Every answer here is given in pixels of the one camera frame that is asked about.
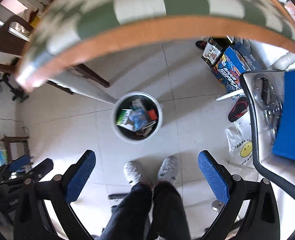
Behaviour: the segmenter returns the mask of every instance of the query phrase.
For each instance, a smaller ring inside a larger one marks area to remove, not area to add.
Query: foot
[[[139,182],[149,184],[148,177],[138,162],[130,161],[126,163],[126,165],[124,165],[123,171],[126,179],[132,186],[138,184]]]
[[[167,181],[173,185],[179,170],[179,160],[173,156],[167,157],[161,165],[157,178],[159,181]]]

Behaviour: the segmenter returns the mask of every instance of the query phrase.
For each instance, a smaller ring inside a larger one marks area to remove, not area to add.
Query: jeans
[[[181,197],[175,187],[161,182],[154,188],[153,220],[147,240],[191,240]],[[152,204],[149,186],[138,183],[114,210],[99,240],[143,240]]]

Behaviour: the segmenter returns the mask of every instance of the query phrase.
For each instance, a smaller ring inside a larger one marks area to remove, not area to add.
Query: cardboard box
[[[202,59],[209,67],[213,67],[230,44],[231,42],[228,39],[210,37],[203,51]]]
[[[232,46],[232,49],[237,50],[242,58],[246,61],[251,70],[262,70],[262,65],[254,58],[250,51],[240,42]]]
[[[250,70],[242,56],[231,47],[228,47],[223,53],[215,67],[212,68],[212,73],[220,81],[228,93],[236,91],[241,87],[240,75]],[[244,93],[233,96],[233,99],[243,97]]]

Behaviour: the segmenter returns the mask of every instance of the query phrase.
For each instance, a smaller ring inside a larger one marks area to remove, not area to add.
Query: person
[[[153,187],[141,165],[126,163],[124,173],[133,187],[114,210],[99,240],[143,240],[152,198],[153,220],[146,240],[191,240],[182,199],[173,186],[179,170],[177,158],[166,158],[152,194]]]

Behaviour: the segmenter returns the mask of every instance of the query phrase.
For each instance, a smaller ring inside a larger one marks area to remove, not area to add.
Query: plastic bag
[[[253,167],[252,133],[249,112],[226,129],[231,162]]]
[[[134,122],[135,131],[141,129],[148,123],[143,109],[138,109],[132,112],[129,116],[129,119]]]

